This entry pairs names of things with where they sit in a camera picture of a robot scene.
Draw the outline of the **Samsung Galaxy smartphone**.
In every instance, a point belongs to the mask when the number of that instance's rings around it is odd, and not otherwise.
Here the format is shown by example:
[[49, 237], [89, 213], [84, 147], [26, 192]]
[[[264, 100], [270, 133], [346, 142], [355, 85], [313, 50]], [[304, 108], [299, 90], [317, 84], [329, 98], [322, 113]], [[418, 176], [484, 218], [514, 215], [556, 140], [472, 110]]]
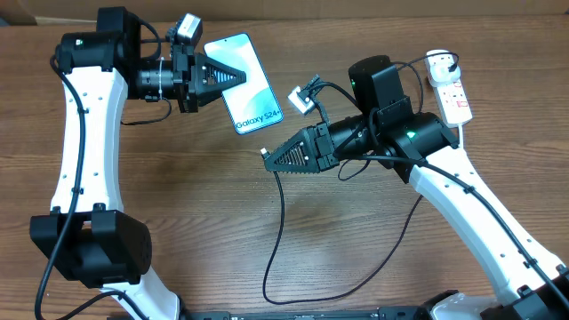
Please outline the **Samsung Galaxy smartphone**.
[[284, 119], [248, 34], [239, 33], [211, 41], [204, 45], [204, 52], [209, 58], [245, 73], [244, 83], [222, 92], [228, 114], [238, 134], [247, 134]]

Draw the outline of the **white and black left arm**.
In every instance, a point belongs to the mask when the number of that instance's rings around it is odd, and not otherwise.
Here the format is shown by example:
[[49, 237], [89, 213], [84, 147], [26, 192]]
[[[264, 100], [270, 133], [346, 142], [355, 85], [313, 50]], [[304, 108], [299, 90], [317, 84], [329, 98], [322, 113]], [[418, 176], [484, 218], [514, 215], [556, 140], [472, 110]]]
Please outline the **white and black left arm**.
[[124, 211], [118, 181], [120, 131], [128, 100], [197, 112], [246, 80], [242, 70], [196, 52], [202, 21], [185, 14], [141, 53], [148, 23], [124, 7], [103, 7], [93, 32], [63, 35], [50, 64], [63, 83], [66, 123], [60, 177], [46, 215], [29, 234], [48, 271], [113, 297], [131, 319], [186, 319], [180, 296], [151, 266], [148, 227]]

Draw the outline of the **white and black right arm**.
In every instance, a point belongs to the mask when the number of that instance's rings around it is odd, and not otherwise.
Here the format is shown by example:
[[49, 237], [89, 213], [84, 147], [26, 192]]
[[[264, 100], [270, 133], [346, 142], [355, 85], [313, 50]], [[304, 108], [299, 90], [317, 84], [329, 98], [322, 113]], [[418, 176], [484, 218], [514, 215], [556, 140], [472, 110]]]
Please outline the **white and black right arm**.
[[324, 118], [298, 131], [273, 152], [263, 152], [273, 173], [320, 173], [350, 160], [375, 161], [397, 172], [428, 200], [468, 246], [493, 295], [457, 291], [414, 310], [417, 319], [565, 319], [568, 267], [536, 241], [485, 185], [463, 147], [450, 109], [414, 109], [405, 95], [401, 64], [386, 55], [349, 68], [349, 99], [358, 116]]

